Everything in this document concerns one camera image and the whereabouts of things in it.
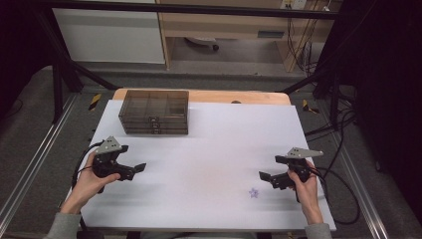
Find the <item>person's arm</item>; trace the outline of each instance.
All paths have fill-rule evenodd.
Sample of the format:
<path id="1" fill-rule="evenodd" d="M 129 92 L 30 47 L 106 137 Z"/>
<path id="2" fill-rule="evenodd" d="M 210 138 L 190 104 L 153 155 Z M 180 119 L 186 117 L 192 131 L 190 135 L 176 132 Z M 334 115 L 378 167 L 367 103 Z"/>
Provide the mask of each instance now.
<path id="1" fill-rule="evenodd" d="M 82 207 L 106 184 L 120 178 L 120 174 L 118 173 L 104 178 L 97 177 L 92 169 L 94 156 L 94 152 L 90 153 L 77 184 L 63 203 L 60 212 L 56 214 L 49 234 L 44 239 L 76 239 Z"/>
<path id="2" fill-rule="evenodd" d="M 317 201 L 317 177 L 311 174 L 306 182 L 301 182 L 299 176 L 294 171 L 288 171 L 289 178 L 295 182 L 294 190 L 298 194 L 299 202 L 302 205 L 302 212 L 304 213 L 308 226 L 305 228 L 309 239 L 317 238 L 331 238 L 329 226 L 323 223 L 322 213 L 319 209 Z"/>

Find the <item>sleeve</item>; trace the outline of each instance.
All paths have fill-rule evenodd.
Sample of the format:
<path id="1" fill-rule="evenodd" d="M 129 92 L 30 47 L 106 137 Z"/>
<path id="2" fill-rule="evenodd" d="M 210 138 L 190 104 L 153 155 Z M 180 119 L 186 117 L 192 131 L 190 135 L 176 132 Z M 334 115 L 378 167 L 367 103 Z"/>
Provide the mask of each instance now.
<path id="1" fill-rule="evenodd" d="M 331 239 L 331 231 L 326 223 L 312 224 L 305 227 L 308 239 Z"/>
<path id="2" fill-rule="evenodd" d="M 57 213 L 49 234 L 44 239 L 76 239 L 81 214 Z"/>

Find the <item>transparent storage bin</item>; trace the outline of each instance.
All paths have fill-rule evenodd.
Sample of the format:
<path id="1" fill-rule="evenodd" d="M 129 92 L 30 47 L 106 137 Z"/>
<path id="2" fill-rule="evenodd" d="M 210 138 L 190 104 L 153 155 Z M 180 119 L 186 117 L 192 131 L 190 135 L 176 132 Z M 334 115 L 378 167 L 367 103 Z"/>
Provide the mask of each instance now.
<path id="1" fill-rule="evenodd" d="M 126 133 L 188 134 L 187 91 L 127 91 L 118 117 Z"/>

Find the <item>white cabinet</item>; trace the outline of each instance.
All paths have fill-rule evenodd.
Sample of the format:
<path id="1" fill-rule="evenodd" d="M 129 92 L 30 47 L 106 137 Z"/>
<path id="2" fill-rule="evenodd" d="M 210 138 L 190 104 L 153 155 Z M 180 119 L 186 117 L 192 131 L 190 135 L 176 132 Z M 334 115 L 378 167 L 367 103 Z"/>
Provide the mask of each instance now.
<path id="1" fill-rule="evenodd" d="M 74 61 L 165 63 L 156 13 L 73 9 L 54 13 Z"/>

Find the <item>purple star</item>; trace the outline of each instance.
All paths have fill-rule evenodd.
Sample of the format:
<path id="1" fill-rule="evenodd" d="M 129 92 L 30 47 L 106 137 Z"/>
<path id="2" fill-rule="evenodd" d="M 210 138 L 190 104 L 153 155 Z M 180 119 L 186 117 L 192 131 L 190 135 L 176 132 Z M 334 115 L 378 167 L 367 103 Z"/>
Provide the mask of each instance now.
<path id="1" fill-rule="evenodd" d="M 251 194 L 251 198 L 253 198 L 253 197 L 258 198 L 258 190 L 257 190 L 257 189 L 255 189 L 255 188 L 252 188 L 252 189 L 249 191 L 249 194 Z"/>

